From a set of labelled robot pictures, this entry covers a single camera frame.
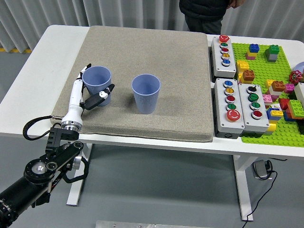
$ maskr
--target person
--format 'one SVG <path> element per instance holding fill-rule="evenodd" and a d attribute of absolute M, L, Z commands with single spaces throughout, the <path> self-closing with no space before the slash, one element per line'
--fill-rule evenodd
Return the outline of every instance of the person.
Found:
<path fill-rule="evenodd" d="M 245 0 L 180 0 L 179 6 L 191 32 L 220 35 L 223 16 Z"/>

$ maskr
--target table leg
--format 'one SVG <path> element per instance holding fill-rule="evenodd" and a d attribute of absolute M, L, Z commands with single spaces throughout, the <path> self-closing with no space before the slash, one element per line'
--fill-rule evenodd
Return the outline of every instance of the table leg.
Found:
<path fill-rule="evenodd" d="M 82 156 L 87 161 L 89 161 L 91 150 L 92 150 L 92 144 L 91 143 L 84 143 L 84 148 L 82 150 Z M 84 168 L 85 168 L 85 165 L 82 162 L 80 164 L 79 170 L 76 170 L 76 172 L 75 172 L 75 177 L 83 175 L 84 174 Z M 78 201 L 79 201 L 79 197 L 80 197 L 80 191 L 81 191 L 81 188 L 82 188 L 83 181 L 84 180 L 80 180 L 80 181 L 76 181 L 76 182 L 72 183 L 70 194 L 69 194 L 67 202 L 66 202 L 67 205 L 77 206 Z"/>
<path fill-rule="evenodd" d="M 256 159 L 257 157 L 233 155 L 242 220 L 247 220 L 247 215 L 252 212 L 245 170 Z M 252 215 L 248 216 L 248 221 L 253 221 Z"/>

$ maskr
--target gray felt pad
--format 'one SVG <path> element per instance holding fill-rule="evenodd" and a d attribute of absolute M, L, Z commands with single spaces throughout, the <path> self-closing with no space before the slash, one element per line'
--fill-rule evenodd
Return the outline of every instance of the gray felt pad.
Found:
<path fill-rule="evenodd" d="M 87 64 L 112 72 L 110 104 L 84 111 L 81 133 L 211 142 L 213 118 L 207 36 L 203 33 L 93 26 L 53 110 L 68 111 L 73 82 Z M 161 81 L 156 110 L 137 108 L 134 77 L 153 74 Z M 88 98 L 85 90 L 84 99 Z"/>

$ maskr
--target blue plastic cup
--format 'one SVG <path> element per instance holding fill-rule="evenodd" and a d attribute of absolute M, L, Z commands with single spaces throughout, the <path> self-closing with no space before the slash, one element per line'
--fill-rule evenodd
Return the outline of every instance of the blue plastic cup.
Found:
<path fill-rule="evenodd" d="M 160 80 L 154 75 L 138 75 L 133 79 L 131 86 L 138 111 L 142 114 L 154 112 L 161 88 Z"/>
<path fill-rule="evenodd" d="M 112 73 L 104 66 L 92 66 L 82 74 L 82 80 L 89 94 L 93 96 L 103 91 L 111 84 Z M 111 94 L 98 106 L 105 106 L 111 101 Z"/>

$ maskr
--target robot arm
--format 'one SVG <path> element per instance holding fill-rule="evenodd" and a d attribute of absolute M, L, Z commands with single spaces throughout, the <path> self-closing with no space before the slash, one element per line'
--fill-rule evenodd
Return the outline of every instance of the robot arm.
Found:
<path fill-rule="evenodd" d="M 46 150 L 44 155 L 26 165 L 23 177 L 0 193 L 0 228 L 9 227 L 29 206 L 34 208 L 49 203 L 50 193 L 61 179 L 64 179 L 67 183 L 73 183 L 87 177 L 88 162 L 84 158 L 81 158 L 81 161 L 85 164 L 84 175 L 73 179 L 66 176 L 66 173 L 72 170 L 76 161 L 80 161 L 77 156 L 84 146 L 82 142 L 76 141 L 83 124 L 81 115 L 84 109 L 91 110 L 102 103 L 114 88 L 114 84 L 111 84 L 105 90 L 83 102 L 82 74 L 89 67 L 91 67 L 91 64 L 82 69 L 73 84 L 68 113 L 65 117 L 39 117 L 29 121 L 24 126 L 23 135 L 28 140 L 36 140 L 49 133 Z M 34 123 L 48 118 L 61 120 L 61 128 L 55 128 L 55 124 L 42 136 L 30 138 L 27 135 L 28 129 Z M 75 142 L 60 145 L 61 140 Z"/>

